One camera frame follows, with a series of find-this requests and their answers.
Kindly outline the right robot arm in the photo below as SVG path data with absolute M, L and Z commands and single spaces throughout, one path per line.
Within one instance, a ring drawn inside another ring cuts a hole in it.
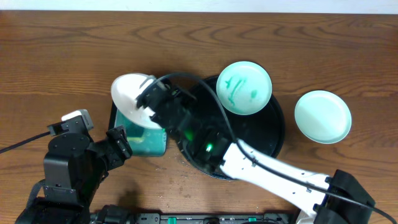
M 214 90 L 204 80 L 197 82 L 215 103 L 219 122 L 195 113 L 197 98 L 189 91 L 152 77 L 139 85 L 136 98 L 137 107 L 153 111 L 150 119 L 176 140 L 192 166 L 257 185 L 301 209 L 310 223 L 367 223 L 377 211 L 373 198 L 351 174 L 336 170 L 330 177 L 302 170 L 237 138 Z

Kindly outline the mint plate with one smear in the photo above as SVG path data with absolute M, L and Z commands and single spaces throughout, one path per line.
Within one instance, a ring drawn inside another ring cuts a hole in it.
M 294 118 L 303 135 L 321 144 L 334 144 L 349 134 L 352 115 L 348 105 L 336 94 L 314 90 L 296 103 Z

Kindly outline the green scrubbing sponge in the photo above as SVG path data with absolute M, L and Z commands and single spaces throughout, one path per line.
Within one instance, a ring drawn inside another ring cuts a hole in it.
M 126 128 L 126 137 L 129 142 L 141 143 L 144 141 L 145 128 L 141 126 L 128 126 Z

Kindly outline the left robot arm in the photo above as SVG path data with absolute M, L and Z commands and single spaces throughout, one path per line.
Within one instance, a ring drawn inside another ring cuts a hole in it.
M 89 223 L 90 205 L 109 171 L 132 156 L 123 126 L 95 142 L 86 129 L 56 135 L 44 157 L 45 178 L 36 183 L 16 223 Z

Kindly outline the mint plate with three smears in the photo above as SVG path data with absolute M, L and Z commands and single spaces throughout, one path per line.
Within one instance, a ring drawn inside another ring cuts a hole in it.
M 218 76 L 216 94 L 221 104 L 238 115 L 251 115 L 270 101 L 272 81 L 267 71 L 254 62 L 228 65 Z

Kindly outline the white plate with smears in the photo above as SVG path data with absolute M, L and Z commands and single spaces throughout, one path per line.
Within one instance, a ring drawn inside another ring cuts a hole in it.
M 117 77 L 111 85 L 111 97 L 117 109 L 131 122 L 148 129 L 161 129 L 150 120 L 150 108 L 137 107 L 137 97 L 156 80 L 152 75 L 129 73 Z

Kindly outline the round black tray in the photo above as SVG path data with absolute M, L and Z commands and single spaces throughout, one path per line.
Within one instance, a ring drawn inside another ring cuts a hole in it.
M 189 89 L 198 103 L 194 109 L 198 115 L 208 121 L 205 148 L 200 149 L 198 155 L 189 156 L 182 152 L 183 157 L 200 172 L 211 177 L 229 180 L 219 168 L 220 160 L 229 144 L 232 143 L 226 122 L 212 95 L 201 84 Z M 238 115 L 226 111 L 231 127 L 238 139 L 242 139 L 261 153 L 277 157 L 285 137 L 284 115 L 274 96 L 259 112 L 252 115 Z

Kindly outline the black rectangular water tray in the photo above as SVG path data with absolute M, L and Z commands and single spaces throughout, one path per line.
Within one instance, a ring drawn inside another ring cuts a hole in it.
M 113 103 L 108 129 L 120 125 L 124 126 L 127 141 L 134 156 L 160 157 L 165 154 L 167 134 L 164 129 L 148 129 L 133 123 Z

